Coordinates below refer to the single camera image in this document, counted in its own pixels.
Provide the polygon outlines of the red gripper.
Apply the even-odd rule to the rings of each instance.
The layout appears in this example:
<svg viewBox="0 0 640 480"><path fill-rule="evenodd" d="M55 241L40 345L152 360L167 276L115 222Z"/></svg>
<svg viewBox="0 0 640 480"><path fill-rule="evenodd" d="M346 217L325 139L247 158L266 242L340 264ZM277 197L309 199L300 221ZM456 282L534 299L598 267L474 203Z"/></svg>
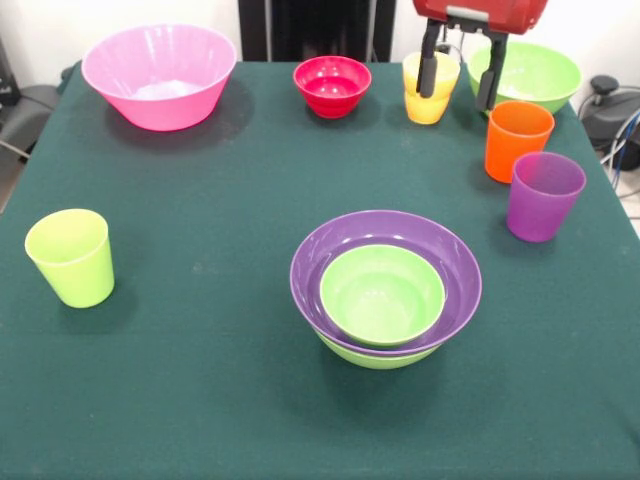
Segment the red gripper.
<svg viewBox="0 0 640 480"><path fill-rule="evenodd" d="M487 25L491 31L490 58L483 72L476 108L490 111L494 108L499 82L507 51L508 34L524 34L540 19L546 0L414 0L420 16L429 18L421 45L417 77L417 93L430 98L435 89L437 58L435 49L441 30L441 22L464 19Z"/></svg>

